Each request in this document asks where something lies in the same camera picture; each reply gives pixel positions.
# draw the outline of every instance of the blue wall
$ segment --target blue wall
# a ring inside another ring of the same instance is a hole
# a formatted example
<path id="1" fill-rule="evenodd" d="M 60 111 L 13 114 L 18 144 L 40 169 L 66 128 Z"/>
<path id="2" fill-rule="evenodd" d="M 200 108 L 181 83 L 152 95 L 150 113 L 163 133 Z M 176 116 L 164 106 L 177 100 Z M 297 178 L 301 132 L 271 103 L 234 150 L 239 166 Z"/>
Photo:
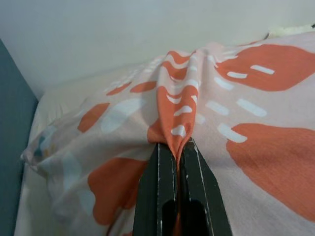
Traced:
<path id="1" fill-rule="evenodd" d="M 37 100 L 0 40 L 0 235 L 13 235 L 23 162 Z"/>

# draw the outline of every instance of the pink fabric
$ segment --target pink fabric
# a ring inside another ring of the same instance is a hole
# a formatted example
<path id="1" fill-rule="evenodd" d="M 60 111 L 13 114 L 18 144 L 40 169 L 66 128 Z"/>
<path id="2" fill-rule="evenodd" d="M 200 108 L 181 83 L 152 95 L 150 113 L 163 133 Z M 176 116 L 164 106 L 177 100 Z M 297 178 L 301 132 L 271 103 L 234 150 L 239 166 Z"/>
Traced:
<path id="1" fill-rule="evenodd" d="M 52 123 L 22 157 L 71 233 L 122 236 L 154 143 L 178 161 L 192 136 L 235 236 L 314 235 L 314 52 L 313 33 L 170 51 Z"/>

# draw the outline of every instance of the mattress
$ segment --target mattress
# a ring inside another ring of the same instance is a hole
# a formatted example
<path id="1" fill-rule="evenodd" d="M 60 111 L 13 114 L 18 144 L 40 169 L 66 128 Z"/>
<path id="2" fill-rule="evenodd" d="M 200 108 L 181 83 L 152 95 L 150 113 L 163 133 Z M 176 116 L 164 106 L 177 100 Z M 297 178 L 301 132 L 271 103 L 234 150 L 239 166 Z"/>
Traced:
<path id="1" fill-rule="evenodd" d="M 41 98 L 31 127 L 29 142 L 46 126 L 64 114 L 76 109 L 85 98 L 109 86 L 109 78 L 119 78 L 135 65 L 101 74 L 52 89 Z M 66 231 L 51 211 L 45 179 L 25 165 L 15 236 L 63 236 Z"/>

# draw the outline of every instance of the black plastic object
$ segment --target black plastic object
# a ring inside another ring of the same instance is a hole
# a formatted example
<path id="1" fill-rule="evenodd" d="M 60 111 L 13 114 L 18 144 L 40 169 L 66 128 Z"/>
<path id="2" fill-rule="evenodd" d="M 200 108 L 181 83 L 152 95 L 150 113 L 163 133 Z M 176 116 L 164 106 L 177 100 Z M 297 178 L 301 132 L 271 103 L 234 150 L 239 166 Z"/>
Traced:
<path id="1" fill-rule="evenodd" d="M 231 236 L 217 180 L 192 139 L 180 161 L 180 206 L 176 180 L 171 151 L 157 144 L 139 181 L 133 235 L 171 236 L 180 207 L 183 236 Z"/>
<path id="2" fill-rule="evenodd" d="M 165 144 L 157 144 L 138 188 L 134 236 L 170 236 L 177 215 L 176 162 Z"/>
<path id="3" fill-rule="evenodd" d="M 231 236 L 218 182 L 193 139 L 180 160 L 183 236 Z"/>

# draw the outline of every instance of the white wall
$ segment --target white wall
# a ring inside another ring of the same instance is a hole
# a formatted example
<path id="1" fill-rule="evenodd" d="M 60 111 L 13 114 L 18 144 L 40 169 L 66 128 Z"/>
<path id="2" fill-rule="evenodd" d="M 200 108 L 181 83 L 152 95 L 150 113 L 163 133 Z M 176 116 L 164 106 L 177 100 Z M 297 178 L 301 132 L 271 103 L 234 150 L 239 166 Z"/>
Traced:
<path id="1" fill-rule="evenodd" d="M 169 49 L 238 44 L 315 23 L 314 0 L 1 0 L 0 38 L 40 97 Z"/>

